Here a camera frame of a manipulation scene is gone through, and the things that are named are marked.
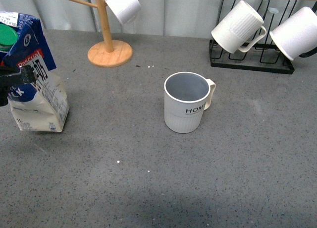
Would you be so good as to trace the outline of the black gripper finger carton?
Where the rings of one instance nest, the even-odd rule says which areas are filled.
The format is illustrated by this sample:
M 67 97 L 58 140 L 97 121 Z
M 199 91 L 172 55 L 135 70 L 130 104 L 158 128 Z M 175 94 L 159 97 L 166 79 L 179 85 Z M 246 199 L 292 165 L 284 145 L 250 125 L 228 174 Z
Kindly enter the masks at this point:
M 9 87 L 35 82 L 35 71 L 31 66 L 20 66 L 19 71 L 9 66 L 0 67 L 0 85 Z

